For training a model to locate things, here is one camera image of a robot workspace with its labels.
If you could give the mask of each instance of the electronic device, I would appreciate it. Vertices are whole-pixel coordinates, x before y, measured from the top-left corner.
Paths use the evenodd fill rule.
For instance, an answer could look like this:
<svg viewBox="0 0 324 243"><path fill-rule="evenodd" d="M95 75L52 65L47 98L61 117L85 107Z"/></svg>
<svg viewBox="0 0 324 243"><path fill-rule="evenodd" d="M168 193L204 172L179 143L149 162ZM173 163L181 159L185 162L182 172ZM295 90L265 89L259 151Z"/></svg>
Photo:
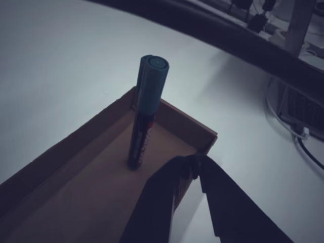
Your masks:
<svg viewBox="0 0 324 243"><path fill-rule="evenodd" d="M287 88L278 115L293 126L307 127L310 134L324 140L324 108Z"/></svg>

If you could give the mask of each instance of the teal marker cap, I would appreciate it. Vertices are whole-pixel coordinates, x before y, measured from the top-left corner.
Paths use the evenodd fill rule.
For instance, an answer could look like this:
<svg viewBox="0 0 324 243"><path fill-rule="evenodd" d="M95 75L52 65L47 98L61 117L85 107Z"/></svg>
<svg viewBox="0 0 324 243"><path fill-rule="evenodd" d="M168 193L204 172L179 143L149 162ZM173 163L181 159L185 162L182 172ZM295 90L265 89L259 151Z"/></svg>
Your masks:
<svg viewBox="0 0 324 243"><path fill-rule="evenodd" d="M169 71L169 63L162 57L144 56L137 109L142 114L156 114L163 87Z"/></svg>

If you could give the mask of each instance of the black cable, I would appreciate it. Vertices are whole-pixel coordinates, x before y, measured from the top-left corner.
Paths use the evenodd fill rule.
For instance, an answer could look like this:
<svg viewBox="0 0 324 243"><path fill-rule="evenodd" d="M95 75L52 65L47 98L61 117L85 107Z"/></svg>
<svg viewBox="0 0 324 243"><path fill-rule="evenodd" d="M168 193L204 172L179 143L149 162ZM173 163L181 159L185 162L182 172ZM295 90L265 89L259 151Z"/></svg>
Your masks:
<svg viewBox="0 0 324 243"><path fill-rule="evenodd" d="M247 10L247 14L245 15L245 23L249 21L250 9Z"/></svg>
<svg viewBox="0 0 324 243"><path fill-rule="evenodd" d="M305 147L303 141L300 138L297 138L299 145L301 146L301 148L303 149L303 151L308 155L308 157L311 158L312 161L314 161L322 170L324 170L324 165L319 162L309 151L308 149Z"/></svg>
<svg viewBox="0 0 324 243"><path fill-rule="evenodd" d="M226 14L229 14L229 12L231 12L231 9L232 9L232 7L233 7L233 4L234 4L234 2L231 3L231 5L229 6L229 8L228 8Z"/></svg>

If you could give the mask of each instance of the white cable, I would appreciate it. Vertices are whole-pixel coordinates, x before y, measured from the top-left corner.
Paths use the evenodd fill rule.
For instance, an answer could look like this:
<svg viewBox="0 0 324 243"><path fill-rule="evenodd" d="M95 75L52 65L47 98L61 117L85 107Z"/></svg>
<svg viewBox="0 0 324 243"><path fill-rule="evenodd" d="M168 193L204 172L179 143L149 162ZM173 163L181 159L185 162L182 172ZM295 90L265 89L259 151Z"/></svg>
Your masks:
<svg viewBox="0 0 324 243"><path fill-rule="evenodd" d="M286 128L290 133L292 133L293 135L295 135L296 137L298 138L301 138L303 140L306 140L307 137L304 137L304 136L301 136L299 135L298 133L296 133L295 131L293 131L290 126L286 125L281 119L280 117L276 114L276 112L274 111L274 109L272 108L272 106L270 105L270 102L269 102L269 97L268 97L268 94L269 94L269 89L270 89L270 85L272 83L272 78L270 79L269 83L268 83L268 86L267 86L267 90L266 90L266 93L265 93L265 100L266 100L266 103L267 103L267 106L269 107L271 113L274 115L274 117L278 120L278 122L280 122L280 124Z"/></svg>
<svg viewBox="0 0 324 243"><path fill-rule="evenodd" d="M315 57L317 57L316 51L313 51L311 49L307 49L306 52L313 54Z"/></svg>

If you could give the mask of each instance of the cable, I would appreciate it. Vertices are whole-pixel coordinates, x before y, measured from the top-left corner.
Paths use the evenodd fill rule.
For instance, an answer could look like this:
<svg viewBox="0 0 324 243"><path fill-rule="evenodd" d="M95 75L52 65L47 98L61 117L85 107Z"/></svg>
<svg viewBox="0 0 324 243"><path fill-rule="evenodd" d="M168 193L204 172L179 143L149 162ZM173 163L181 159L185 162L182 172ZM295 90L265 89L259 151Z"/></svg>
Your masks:
<svg viewBox="0 0 324 243"><path fill-rule="evenodd" d="M266 94L265 94L265 100L266 100L266 103L267 103L267 106L269 107L271 113L274 115L274 117L278 120L278 122L280 122L280 124L286 128L290 133L292 133L293 135L295 135L297 138L300 138L300 139L303 139L303 140L306 140L307 137L304 137L304 136L301 136L299 135L298 133L296 133L295 131L293 131L289 126L287 126L281 119L280 117L276 114L276 112L274 111L274 109L272 108L272 106L270 105L270 102L269 102L269 97L268 97L268 93L269 93L269 89L270 89L270 85L272 83L272 78L270 79L269 83L268 83L268 86L267 86L267 90L266 90Z"/></svg>
<svg viewBox="0 0 324 243"><path fill-rule="evenodd" d="M281 123L281 125L286 128L289 132L291 132L293 134L293 136L295 138L297 138L297 141L299 143L299 145L301 146L301 148L303 149L303 151L307 154L307 156L315 162L315 164L317 164L322 170L324 170L324 165L319 162L309 151L308 149L305 147L304 143L302 140L307 140L308 136L309 136L309 129L308 128L303 128L303 133L302 135L296 133L295 131L293 131L289 126L287 126L281 119L280 117L276 114L276 112L274 111L274 109L271 107L270 102L269 102L269 97L268 97L268 93L269 93L269 89L270 89L270 85L272 83L272 78L270 79L268 86L267 86L267 90L266 90L266 95L265 95L265 99L266 99L266 103L270 109L270 111L272 112L272 114L275 116L275 118L277 118L278 122Z"/></svg>
<svg viewBox="0 0 324 243"><path fill-rule="evenodd" d="M256 14L259 14L259 11L257 10L257 7L255 6L255 3L253 2L252 4L253 4L253 7L254 7L254 10L255 10Z"/></svg>
<svg viewBox="0 0 324 243"><path fill-rule="evenodd" d="M303 149L303 151L307 154L308 157L310 157L310 159L312 161L315 162L315 164L317 164L322 170L324 170L324 165L319 162L309 151L308 149L305 147L303 141L300 138L297 138L297 141L299 143L299 145L301 146L301 148Z"/></svg>
<svg viewBox="0 0 324 243"><path fill-rule="evenodd" d="M317 53L316 53L316 51L313 51L313 50L307 49L306 52L311 53L311 54L313 54L315 57L317 57Z"/></svg>
<svg viewBox="0 0 324 243"><path fill-rule="evenodd" d="M234 4L234 2L231 3L231 5L229 6L229 8L228 8L226 14L229 14L229 13L231 12L231 9L232 9L232 7L233 7L233 4Z"/></svg>

